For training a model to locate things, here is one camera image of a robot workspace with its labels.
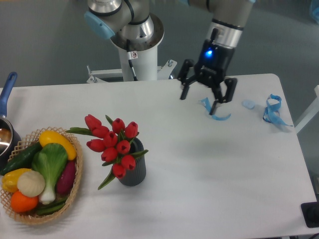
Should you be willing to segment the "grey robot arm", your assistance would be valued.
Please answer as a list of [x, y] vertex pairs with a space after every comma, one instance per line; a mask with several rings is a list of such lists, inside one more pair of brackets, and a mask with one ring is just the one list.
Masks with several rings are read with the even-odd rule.
[[[124, 81], [149, 81], [158, 76], [158, 45], [164, 36], [161, 20], [150, 12], [147, 0], [90, 0], [84, 18], [93, 32], [119, 51]], [[210, 88], [210, 114], [233, 98], [237, 79], [226, 71], [248, 20], [252, 0], [188, 0], [188, 6], [211, 12], [213, 18], [198, 61], [186, 59], [178, 75], [181, 99], [199, 82]]]

